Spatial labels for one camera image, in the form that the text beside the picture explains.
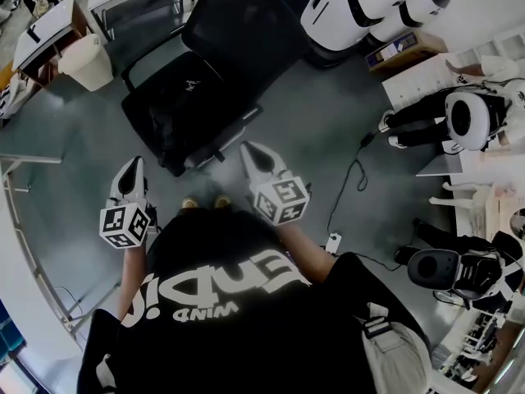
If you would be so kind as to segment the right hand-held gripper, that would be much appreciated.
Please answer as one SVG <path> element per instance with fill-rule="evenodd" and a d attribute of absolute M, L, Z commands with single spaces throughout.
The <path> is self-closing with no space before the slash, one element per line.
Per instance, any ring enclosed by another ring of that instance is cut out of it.
<path fill-rule="evenodd" d="M 273 226 L 299 220 L 308 207 L 310 194 L 281 156 L 253 141 L 240 144 L 240 156 L 254 211 Z"/>

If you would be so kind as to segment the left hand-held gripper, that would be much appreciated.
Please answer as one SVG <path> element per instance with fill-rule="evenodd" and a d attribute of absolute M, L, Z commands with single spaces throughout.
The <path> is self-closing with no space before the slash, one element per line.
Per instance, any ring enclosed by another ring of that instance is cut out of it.
<path fill-rule="evenodd" d="M 141 246 L 158 234 L 157 210 L 148 199 L 144 160 L 136 156 L 114 176 L 105 208 L 100 211 L 99 235 L 118 250 Z"/>

